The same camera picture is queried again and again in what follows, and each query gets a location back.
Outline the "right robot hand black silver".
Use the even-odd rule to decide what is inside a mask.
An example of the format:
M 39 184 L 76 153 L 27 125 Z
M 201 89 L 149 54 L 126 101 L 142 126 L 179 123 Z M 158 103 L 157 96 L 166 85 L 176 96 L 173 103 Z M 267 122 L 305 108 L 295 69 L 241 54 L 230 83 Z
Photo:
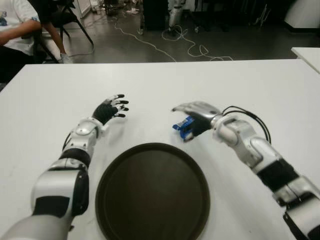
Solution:
M 193 119 L 191 129 L 183 139 L 185 143 L 193 140 L 205 131 L 211 130 L 214 125 L 214 118 L 222 115 L 222 112 L 219 109 L 204 101 L 182 103 L 174 107 L 171 111 L 183 112 Z

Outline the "left robot hand black silver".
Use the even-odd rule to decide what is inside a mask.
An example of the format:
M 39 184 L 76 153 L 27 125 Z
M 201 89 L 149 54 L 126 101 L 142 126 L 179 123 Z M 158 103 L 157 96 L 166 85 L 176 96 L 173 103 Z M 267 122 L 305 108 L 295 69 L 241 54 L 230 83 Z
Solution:
M 105 99 L 93 112 L 92 117 L 105 125 L 113 118 L 125 118 L 121 112 L 127 112 L 128 100 L 123 100 L 124 94 L 116 94 Z

